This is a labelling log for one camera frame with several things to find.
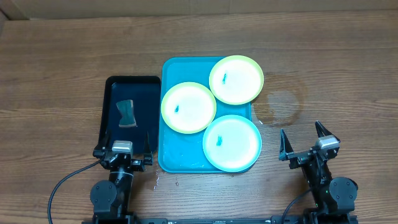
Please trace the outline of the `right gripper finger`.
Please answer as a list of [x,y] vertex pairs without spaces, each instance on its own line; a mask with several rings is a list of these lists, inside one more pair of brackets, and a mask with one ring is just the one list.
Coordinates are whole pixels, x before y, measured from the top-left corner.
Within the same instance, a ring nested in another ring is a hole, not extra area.
[[280,155],[290,155],[293,154],[294,150],[290,144],[290,141],[283,129],[280,130]]
[[324,125],[319,120],[315,121],[315,128],[317,130],[317,135],[319,138],[325,137],[325,136],[333,136],[338,142],[340,142],[340,139],[336,137],[334,134],[332,134],[329,130],[327,130]]

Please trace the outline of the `green and tan sponge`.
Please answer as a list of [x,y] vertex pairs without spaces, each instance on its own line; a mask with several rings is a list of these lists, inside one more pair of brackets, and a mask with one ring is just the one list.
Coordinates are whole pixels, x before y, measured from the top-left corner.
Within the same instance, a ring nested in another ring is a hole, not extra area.
[[121,114],[121,119],[119,121],[120,128],[131,128],[137,126],[132,100],[119,101],[116,103],[116,106]]

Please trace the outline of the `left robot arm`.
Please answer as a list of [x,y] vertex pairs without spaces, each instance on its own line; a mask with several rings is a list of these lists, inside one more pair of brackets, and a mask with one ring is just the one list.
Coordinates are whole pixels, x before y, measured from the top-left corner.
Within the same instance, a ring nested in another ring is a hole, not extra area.
[[131,141],[115,141],[110,144],[107,133],[93,149],[99,164],[109,170],[109,178],[97,182],[91,189],[93,223],[139,223],[137,215],[129,211],[129,199],[135,172],[143,172],[145,166],[153,164],[153,153],[149,137],[144,138],[142,159],[133,158]]

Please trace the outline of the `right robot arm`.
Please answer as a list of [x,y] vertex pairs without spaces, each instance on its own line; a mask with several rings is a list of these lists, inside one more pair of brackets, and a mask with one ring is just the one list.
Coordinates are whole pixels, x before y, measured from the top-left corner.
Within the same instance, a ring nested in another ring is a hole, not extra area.
[[290,169],[300,168],[309,189],[296,199],[311,193],[315,208],[308,208],[302,216],[302,223],[353,223],[354,201],[358,185],[347,177],[333,178],[327,162],[338,155],[340,139],[321,122],[316,121],[318,140],[308,151],[295,153],[284,130],[280,131],[279,160],[289,161]]

